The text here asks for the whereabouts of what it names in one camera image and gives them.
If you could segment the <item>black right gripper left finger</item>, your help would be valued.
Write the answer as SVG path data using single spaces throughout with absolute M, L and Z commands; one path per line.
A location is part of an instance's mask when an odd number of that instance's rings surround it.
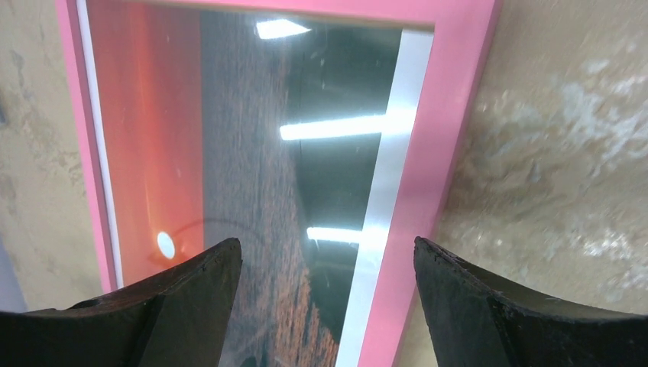
M 216 366 L 241 263 L 241 244 L 230 238 L 65 310 L 2 312 L 1 364 Z

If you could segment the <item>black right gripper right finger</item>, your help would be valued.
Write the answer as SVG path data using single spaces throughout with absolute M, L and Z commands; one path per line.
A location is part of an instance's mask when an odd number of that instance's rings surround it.
M 414 268 L 440 366 L 645 366 L 644 315 L 535 291 L 415 240 Z

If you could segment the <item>sunset photo print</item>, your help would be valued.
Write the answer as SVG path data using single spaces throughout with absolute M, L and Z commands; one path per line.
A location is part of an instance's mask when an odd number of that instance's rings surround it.
M 434 33 L 77 1 L 118 287 L 227 238 L 223 366 L 356 366 Z

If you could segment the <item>pink wooden picture frame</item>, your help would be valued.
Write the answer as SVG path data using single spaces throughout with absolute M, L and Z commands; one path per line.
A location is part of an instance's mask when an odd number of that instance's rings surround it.
M 77 1 L 58 1 L 102 287 L 117 286 Z M 413 243 L 432 235 L 455 151 L 493 37 L 499 1 L 153 1 L 183 7 L 288 14 L 434 33 L 386 249 L 356 366 L 392 366 L 410 321 L 416 282 Z

